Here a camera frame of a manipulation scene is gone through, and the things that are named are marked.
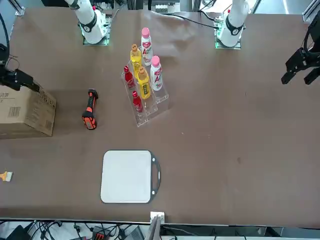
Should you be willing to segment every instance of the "white bottle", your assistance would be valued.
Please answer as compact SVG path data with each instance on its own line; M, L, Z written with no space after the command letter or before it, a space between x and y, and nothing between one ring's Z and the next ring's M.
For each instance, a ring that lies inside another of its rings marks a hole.
M144 65L149 66L151 64L151 59L153 56L151 47L151 37L149 28L144 27L141 31L141 52L144 60Z
M154 91L159 91L163 86L162 67L158 56L153 56L151 60L151 87Z

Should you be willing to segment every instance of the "bottle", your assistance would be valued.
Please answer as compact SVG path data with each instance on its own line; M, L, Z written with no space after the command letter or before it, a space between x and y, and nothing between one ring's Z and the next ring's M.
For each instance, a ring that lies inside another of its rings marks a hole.
M136 91L132 92L132 96L133 96L133 105L135 107L135 110L138 113L142 113L143 108L142 108L141 98L138 96L138 93Z
M149 76L144 66L140 67L138 74L138 83L140 89L140 95L142 99L147 99L150 97L150 85Z
M135 87L134 76L132 76L128 66L124 66L124 79L129 89L133 89Z
M150 66L153 52L151 47L151 37L149 28L142 28L141 34L141 52L144 60L144 65Z
M162 67L160 64L159 57L153 56L151 63L152 63L151 69L150 69L151 87L154 91L159 91L163 86Z
M136 44L132 44L131 46L130 60L133 65L134 76L137 79L139 68L142 66L142 55Z

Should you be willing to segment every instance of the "bottle label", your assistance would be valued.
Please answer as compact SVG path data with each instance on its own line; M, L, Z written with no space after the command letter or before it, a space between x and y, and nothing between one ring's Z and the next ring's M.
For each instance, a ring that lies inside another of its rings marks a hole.
M142 89L143 89L143 93L144 93L144 95L147 95L147 94L148 94L148 87L147 87L147 84L144 84L144 85L142 86Z
M126 84L128 85L129 89L132 89L135 87L135 82L134 82L133 78L131 78L129 81L127 81Z
M151 42L146 41L142 43L142 57L145 63L150 63L152 59Z
M136 61L136 62L133 62L133 68L134 68L134 71L136 72L139 72L139 68L140 68L140 62Z
M138 113L142 112L142 105L141 104L133 104L133 105Z
M151 83L153 90L160 90L162 87L162 67L160 67L154 74L151 75Z

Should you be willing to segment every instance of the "table surface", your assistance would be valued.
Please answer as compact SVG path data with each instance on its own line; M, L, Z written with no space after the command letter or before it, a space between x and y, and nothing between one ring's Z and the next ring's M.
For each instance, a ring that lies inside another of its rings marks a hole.
M167 223L320 227L320 85L305 85L306 72L281 83L306 32L301 16L249 15L241 50L215 49L211 28L154 12L118 12L108 47L83 46L77 22L54 7L15 22L11 54L58 104L53 137L0 140L0 169L13 172L0 217L148 222L159 211ZM143 27L170 108L137 128L120 74ZM88 88L99 93L94 131L81 119ZM156 155L151 203L102 203L110 149Z

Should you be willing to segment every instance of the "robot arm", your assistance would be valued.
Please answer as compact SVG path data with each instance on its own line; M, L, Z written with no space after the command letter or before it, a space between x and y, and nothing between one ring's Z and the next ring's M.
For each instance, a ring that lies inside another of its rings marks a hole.
M82 34L90 44L97 44L107 35L106 15L93 10L90 0L65 0L80 22Z
M218 39L226 47L235 46L244 28L250 7L246 0L233 0L229 15L226 17Z
M308 38L311 36L314 45L308 49ZM305 34L303 47L300 47L286 61L286 73L281 78L282 84L287 84L297 72L315 67L305 78L305 84L311 84L320 75L320 11L317 13Z
M65 0L69 7L74 10L82 30L82 34L90 44L96 44L107 35L106 15L99 10L93 10L90 0ZM0 85L5 85L16 91L19 91L21 86L25 86L32 91L39 92L39 85L34 82L32 76L25 72L16 69L9 70L6 64L9 59L10 45L9 37L5 22L0 14L0 20L5 32L6 44L0 43Z

